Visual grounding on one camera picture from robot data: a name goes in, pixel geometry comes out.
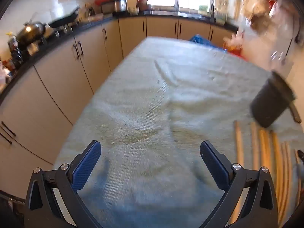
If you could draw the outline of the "wooden chopstick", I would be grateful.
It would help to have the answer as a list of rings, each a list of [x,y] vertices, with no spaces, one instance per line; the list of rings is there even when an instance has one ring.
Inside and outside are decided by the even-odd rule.
[[[251,149],[252,149],[252,156],[253,156],[253,170],[259,169],[259,144],[258,144],[258,137],[257,137],[257,127],[254,121],[250,124],[251,130]]]
[[[282,151],[281,145],[278,139],[276,132],[271,130],[271,138],[274,149],[274,158],[275,158],[275,169],[276,169],[276,197],[278,203],[278,211],[281,211],[281,201],[282,201],[282,191],[283,191],[283,161],[282,161]]]
[[[242,139],[242,132],[240,127],[240,122],[235,120],[234,121],[234,132],[235,132],[235,148],[237,152],[237,163],[241,166],[244,165],[244,150],[243,150],[243,139]],[[243,203],[243,197],[238,200],[237,206],[235,207],[232,216],[230,218],[230,224],[234,223],[241,211],[241,204]]]
[[[268,132],[262,128],[259,129],[259,140],[260,140],[260,157],[261,157],[261,166],[265,166],[272,170],[271,162],[271,149],[269,144]]]

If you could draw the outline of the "black utensil holder cup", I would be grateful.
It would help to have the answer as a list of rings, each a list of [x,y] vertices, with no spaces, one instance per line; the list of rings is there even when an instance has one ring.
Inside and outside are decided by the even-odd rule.
[[[295,99],[296,96],[285,79],[272,71],[250,104],[251,114],[261,127],[268,128],[289,109],[293,120],[300,124],[301,117],[295,107]]]

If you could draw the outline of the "grey-green table cloth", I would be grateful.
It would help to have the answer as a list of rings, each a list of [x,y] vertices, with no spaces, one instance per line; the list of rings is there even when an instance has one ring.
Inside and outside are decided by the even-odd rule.
[[[146,38],[83,110],[57,157],[97,140],[79,195],[103,227],[199,227],[223,195],[200,156],[208,140],[236,161],[233,123],[252,167],[249,105],[269,72],[218,49]]]

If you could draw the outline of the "clear glass beer mug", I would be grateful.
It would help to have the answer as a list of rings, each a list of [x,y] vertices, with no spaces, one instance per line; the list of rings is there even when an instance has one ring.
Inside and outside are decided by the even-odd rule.
[[[278,73],[281,77],[287,78],[293,62],[285,55],[284,52],[275,51],[270,58],[271,71]]]

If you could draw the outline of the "red waste bin with bags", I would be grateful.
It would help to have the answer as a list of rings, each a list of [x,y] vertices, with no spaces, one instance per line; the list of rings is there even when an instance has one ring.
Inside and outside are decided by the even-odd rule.
[[[236,35],[233,34],[231,38],[224,37],[223,40],[223,49],[235,56],[242,56],[244,31],[238,31]]]

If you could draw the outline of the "steel lidded wok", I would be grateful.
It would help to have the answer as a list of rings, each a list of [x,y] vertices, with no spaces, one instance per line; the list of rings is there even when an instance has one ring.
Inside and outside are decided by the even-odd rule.
[[[28,46],[39,40],[46,31],[46,24],[41,22],[25,23],[24,28],[17,34],[16,39],[20,45]]]

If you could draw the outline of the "blue plastic bag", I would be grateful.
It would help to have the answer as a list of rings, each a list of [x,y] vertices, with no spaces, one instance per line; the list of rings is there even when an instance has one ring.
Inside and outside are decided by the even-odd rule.
[[[209,41],[208,39],[205,39],[204,37],[200,36],[199,34],[192,36],[192,38],[190,38],[190,42],[201,44],[204,46],[209,46],[212,48],[217,48],[217,49],[220,49],[221,51],[225,51],[223,48],[216,46],[211,41]]]

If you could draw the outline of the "black frying pan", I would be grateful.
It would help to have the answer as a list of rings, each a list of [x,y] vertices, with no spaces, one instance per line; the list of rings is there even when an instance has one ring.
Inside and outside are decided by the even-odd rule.
[[[69,23],[74,22],[77,17],[78,17],[78,10],[80,9],[80,7],[77,7],[76,9],[74,9],[70,14],[63,16],[61,18],[58,18],[52,22],[50,22],[48,25],[50,28],[58,28],[61,26],[65,26]]]

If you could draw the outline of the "silver rice cooker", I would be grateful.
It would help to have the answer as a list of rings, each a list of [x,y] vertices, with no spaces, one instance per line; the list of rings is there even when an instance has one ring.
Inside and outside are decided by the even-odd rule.
[[[114,11],[127,12],[128,11],[127,0],[114,0]]]

